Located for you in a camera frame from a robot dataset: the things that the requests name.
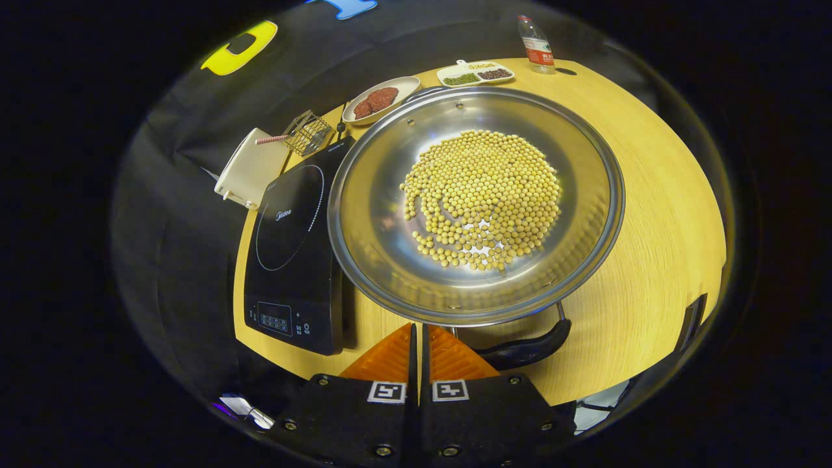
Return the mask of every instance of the red straw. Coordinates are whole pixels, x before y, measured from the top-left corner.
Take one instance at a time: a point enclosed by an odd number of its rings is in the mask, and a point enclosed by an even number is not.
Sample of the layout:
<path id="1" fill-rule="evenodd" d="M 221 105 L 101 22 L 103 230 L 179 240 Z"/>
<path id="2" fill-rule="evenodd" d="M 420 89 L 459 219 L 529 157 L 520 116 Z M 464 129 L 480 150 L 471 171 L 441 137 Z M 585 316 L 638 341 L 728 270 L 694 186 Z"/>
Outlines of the red straw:
<path id="1" fill-rule="evenodd" d="M 257 138 L 255 140 L 255 145 L 262 145 L 263 143 L 271 143 L 271 142 L 280 142 L 288 138 L 289 135 L 280 135 L 279 137 L 266 137 L 266 138 Z"/>

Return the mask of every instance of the wok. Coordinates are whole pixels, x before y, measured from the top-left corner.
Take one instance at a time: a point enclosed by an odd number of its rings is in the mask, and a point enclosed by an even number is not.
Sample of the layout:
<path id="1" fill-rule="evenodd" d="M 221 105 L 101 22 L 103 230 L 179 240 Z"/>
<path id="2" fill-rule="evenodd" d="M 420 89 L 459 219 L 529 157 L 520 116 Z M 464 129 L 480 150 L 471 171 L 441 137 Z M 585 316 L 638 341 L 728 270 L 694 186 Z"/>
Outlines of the wok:
<path id="1" fill-rule="evenodd" d="M 421 213 L 405 221 L 399 184 L 420 152 L 464 130 L 526 138 L 557 169 L 561 216 L 542 247 L 504 271 L 442 267 L 416 249 Z M 539 361 L 566 339 L 560 300 L 612 249 L 624 214 L 624 182 L 612 150 L 575 112 L 529 92 L 429 87 L 376 122 L 349 150 L 328 201 L 329 239 L 344 273 L 380 306 L 440 326 L 488 326 L 558 305 L 546 335 L 479 351 L 499 368 Z"/>

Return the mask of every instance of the pile of soybeans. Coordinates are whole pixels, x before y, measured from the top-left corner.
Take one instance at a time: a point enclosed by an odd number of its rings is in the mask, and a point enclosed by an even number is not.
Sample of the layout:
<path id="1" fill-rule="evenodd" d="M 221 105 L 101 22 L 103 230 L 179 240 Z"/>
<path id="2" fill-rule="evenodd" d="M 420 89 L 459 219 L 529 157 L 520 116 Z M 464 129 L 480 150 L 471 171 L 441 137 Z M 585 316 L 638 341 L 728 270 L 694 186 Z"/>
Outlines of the pile of soybeans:
<path id="1" fill-rule="evenodd" d="M 505 270 L 542 248 L 561 212 L 557 171 L 517 135 L 468 130 L 419 154 L 399 188 L 404 220 L 418 210 L 416 248 L 442 266 Z"/>

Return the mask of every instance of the table surface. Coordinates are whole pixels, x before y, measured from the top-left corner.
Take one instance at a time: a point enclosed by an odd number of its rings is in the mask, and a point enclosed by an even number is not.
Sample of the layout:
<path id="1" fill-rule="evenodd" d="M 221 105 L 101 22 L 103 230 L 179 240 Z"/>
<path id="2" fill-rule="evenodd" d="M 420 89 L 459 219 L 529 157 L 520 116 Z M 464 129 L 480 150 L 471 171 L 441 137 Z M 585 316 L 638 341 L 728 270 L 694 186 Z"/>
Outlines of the table surface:
<path id="1" fill-rule="evenodd" d="M 708 295 L 704 316 L 711 313 L 726 261 L 725 231 L 696 159 L 630 93 L 575 62 L 555 61 L 556 67 L 576 72 L 574 76 L 535 73 L 525 57 L 493 62 L 514 71 L 515 78 L 482 86 L 533 92 L 572 109 L 607 141 L 624 176 L 626 208 L 617 242 L 596 273 L 562 302 L 572 320 L 566 343 L 547 359 L 513 370 L 528 375 L 548 403 L 556 405 L 614 386 L 667 356 L 679 338 L 685 309 L 700 295 Z M 416 76 L 423 87 L 440 84 L 436 70 Z M 323 119 L 334 128 L 340 113 L 341 106 Z M 358 140 L 369 126 L 348 129 Z M 293 152 L 283 170 L 300 161 Z M 280 170 L 275 168 L 275 177 Z M 236 338 L 253 351 L 304 378 L 320 372 L 337 375 L 408 322 L 345 278 L 344 287 L 354 292 L 348 295 L 354 296 L 354 335 L 349 348 L 337 356 L 314 354 L 250 329 L 243 319 L 243 285 L 255 218 L 256 212 L 249 211 L 240 237 L 233 304 Z M 552 307 L 502 325 L 458 329 L 458 334 L 471 347 L 486 347 L 540 336 L 557 320 Z"/>

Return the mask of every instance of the white divided dish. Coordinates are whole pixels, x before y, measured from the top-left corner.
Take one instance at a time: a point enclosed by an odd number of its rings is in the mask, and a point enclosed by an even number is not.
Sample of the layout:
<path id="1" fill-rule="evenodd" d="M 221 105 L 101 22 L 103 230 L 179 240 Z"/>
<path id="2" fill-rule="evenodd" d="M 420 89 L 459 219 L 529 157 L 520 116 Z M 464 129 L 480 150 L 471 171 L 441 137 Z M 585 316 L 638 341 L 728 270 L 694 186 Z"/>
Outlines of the white divided dish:
<path id="1" fill-rule="evenodd" d="M 359 102 L 362 102 L 364 99 L 366 99 L 371 92 L 379 90 L 383 87 L 394 87 L 399 90 L 399 94 L 396 95 L 396 98 L 393 100 L 393 103 L 378 112 L 373 112 L 367 117 L 356 119 L 355 106 L 358 106 Z M 410 96 L 414 92 L 417 92 L 419 89 L 422 89 L 422 80 L 416 77 L 393 78 L 392 80 L 379 83 L 371 87 L 367 91 L 362 92 L 361 94 L 359 94 L 358 97 L 353 99 L 344 109 L 344 113 L 341 117 L 344 119 L 344 122 L 352 123 L 353 125 L 364 125 L 366 123 L 373 123 L 379 120 L 381 117 L 384 117 L 387 114 L 389 114 L 390 111 L 392 111 L 396 107 L 400 106 L 402 104 L 402 101 L 407 96 Z"/>
<path id="2" fill-rule="evenodd" d="M 486 64 L 488 64 L 488 67 L 471 68 L 471 66 L 486 65 Z M 511 75 L 508 76 L 508 77 L 494 78 L 494 79 L 491 79 L 491 80 L 487 80 L 487 79 L 479 76 L 479 73 L 491 72 L 491 71 L 499 70 L 499 69 L 505 70 L 506 72 L 511 73 Z M 464 83 L 464 84 L 457 84 L 457 85 L 445 84 L 445 81 L 444 81 L 445 78 L 456 78 L 456 77 L 460 77 L 460 76 L 464 75 L 465 73 L 473 73 L 473 75 L 478 79 L 478 81 L 470 82 L 470 83 Z M 437 71 L 436 72 L 436 78 L 439 79 L 439 82 L 442 84 L 442 86 L 447 86 L 447 87 L 477 86 L 477 85 L 484 84 L 484 83 L 506 82 L 506 81 L 514 78 L 514 72 L 509 70 L 507 67 L 504 67 L 503 65 L 500 65 L 499 63 L 495 63 L 495 62 L 483 61 L 483 62 L 468 63 L 468 62 L 465 62 L 464 60 L 457 60 L 456 65 L 453 65 L 453 66 L 447 67 L 447 68 L 443 68 L 443 69 Z"/>

